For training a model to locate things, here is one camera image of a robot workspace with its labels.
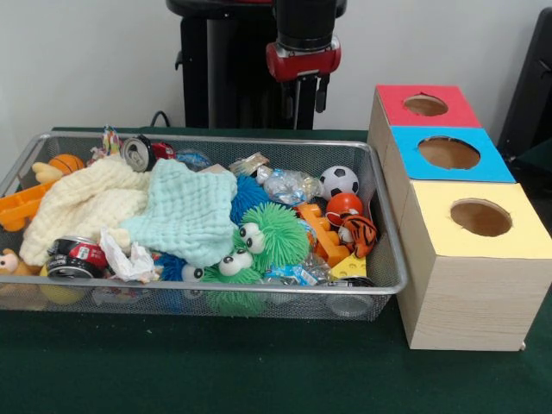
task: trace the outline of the red ball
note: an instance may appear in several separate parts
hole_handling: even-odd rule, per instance
[[[340,192],[330,199],[328,206],[326,207],[326,217],[329,222],[335,226],[342,225],[342,219],[340,215],[342,213],[354,213],[362,214],[364,207],[362,201],[354,194],[346,192]]]

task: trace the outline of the wire mesh basket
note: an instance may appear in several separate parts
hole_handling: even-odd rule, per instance
[[[120,134],[121,138],[132,135]],[[35,137],[0,183],[0,195],[36,185],[33,163],[48,162],[63,153],[83,160],[99,146],[98,133],[53,132]],[[406,284],[407,273],[386,185],[377,154],[365,143],[255,138],[150,135],[175,150],[194,148],[214,163],[227,166],[261,152],[272,166],[319,176],[326,168],[344,165],[359,177],[358,196],[370,204],[379,238],[367,257],[367,273],[374,287],[223,285],[192,282],[153,282],[147,285],[110,279],[50,279],[37,276],[0,276],[0,308],[32,311],[72,311],[126,314],[216,316],[216,295],[241,295],[254,303],[259,317],[298,319],[356,319],[373,321],[392,294]],[[19,251],[22,231],[0,231],[0,247]],[[239,312],[225,316],[245,316]]]

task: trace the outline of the tiger toy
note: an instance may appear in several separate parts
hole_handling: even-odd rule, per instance
[[[371,220],[358,214],[342,213],[341,219],[339,239],[356,257],[366,257],[376,243],[376,227]]]

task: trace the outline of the soccer ball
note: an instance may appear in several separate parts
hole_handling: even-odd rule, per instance
[[[346,166],[332,166],[322,173],[320,177],[324,185],[323,197],[330,200],[340,192],[356,194],[359,191],[359,179],[350,168]]]

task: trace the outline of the black cable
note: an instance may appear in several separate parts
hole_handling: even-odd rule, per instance
[[[155,123],[157,122],[157,118],[159,118],[160,115],[163,117],[163,120],[165,121],[166,127],[167,127],[167,128],[171,128],[171,123],[169,122],[169,118],[168,118],[168,116],[166,115],[166,113],[163,112],[162,110],[158,110],[157,112],[155,112],[154,118],[153,118],[152,121],[150,122],[149,126],[150,126],[150,127],[154,127],[154,126],[155,126]]]

